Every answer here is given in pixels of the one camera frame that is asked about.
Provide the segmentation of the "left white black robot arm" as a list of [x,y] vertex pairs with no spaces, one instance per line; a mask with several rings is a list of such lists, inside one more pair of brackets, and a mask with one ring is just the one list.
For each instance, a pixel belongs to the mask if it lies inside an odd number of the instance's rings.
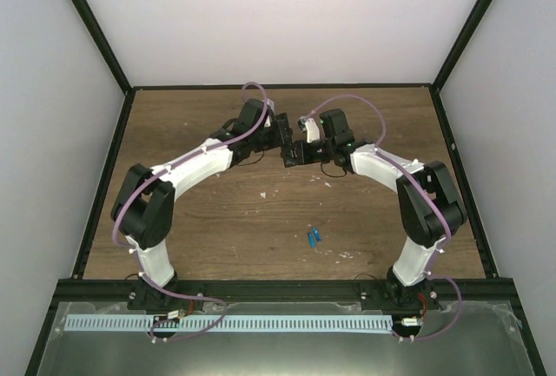
[[110,213],[114,233],[123,234],[140,264],[140,277],[151,283],[147,299],[157,309],[171,308],[177,288],[166,237],[172,228],[175,201],[195,185],[248,159],[284,145],[289,133],[286,113],[249,99],[238,117],[172,161],[147,168],[138,163],[125,176]]

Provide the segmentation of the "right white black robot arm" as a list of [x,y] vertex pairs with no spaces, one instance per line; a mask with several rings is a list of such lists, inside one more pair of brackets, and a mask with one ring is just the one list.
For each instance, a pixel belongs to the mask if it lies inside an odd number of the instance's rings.
[[325,111],[318,120],[302,117],[298,125],[306,134],[295,144],[298,162],[333,162],[346,173],[367,177],[396,193],[406,240],[387,271],[386,297],[392,307],[409,307],[431,275],[435,257],[467,221],[447,166],[404,159],[377,142],[357,141],[340,109]]

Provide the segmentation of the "black remote control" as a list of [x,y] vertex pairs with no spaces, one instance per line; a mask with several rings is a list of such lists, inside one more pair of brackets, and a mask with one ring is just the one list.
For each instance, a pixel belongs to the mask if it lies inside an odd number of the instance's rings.
[[304,165],[304,142],[295,141],[282,146],[281,158],[285,168]]

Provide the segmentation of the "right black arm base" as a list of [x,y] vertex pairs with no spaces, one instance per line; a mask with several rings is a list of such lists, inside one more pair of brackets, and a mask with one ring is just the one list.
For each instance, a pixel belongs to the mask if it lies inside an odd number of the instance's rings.
[[370,273],[360,273],[354,277],[361,280],[359,285],[360,297],[368,301],[375,301],[381,306],[394,309],[435,309],[437,300],[429,295],[430,286],[424,281],[414,286],[405,287],[390,267],[384,278],[378,278]]

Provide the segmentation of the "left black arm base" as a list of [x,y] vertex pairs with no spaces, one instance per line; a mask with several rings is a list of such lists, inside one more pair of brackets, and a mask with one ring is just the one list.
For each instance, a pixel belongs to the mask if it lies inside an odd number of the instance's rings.
[[[203,280],[185,280],[175,274],[169,283],[164,287],[165,290],[189,296],[202,296],[205,292],[205,282]],[[139,279],[132,286],[131,293],[133,299],[128,300],[128,310],[143,310],[150,312],[166,312],[170,310],[199,307],[202,302],[196,300],[183,300],[169,296],[154,289],[143,279]]]

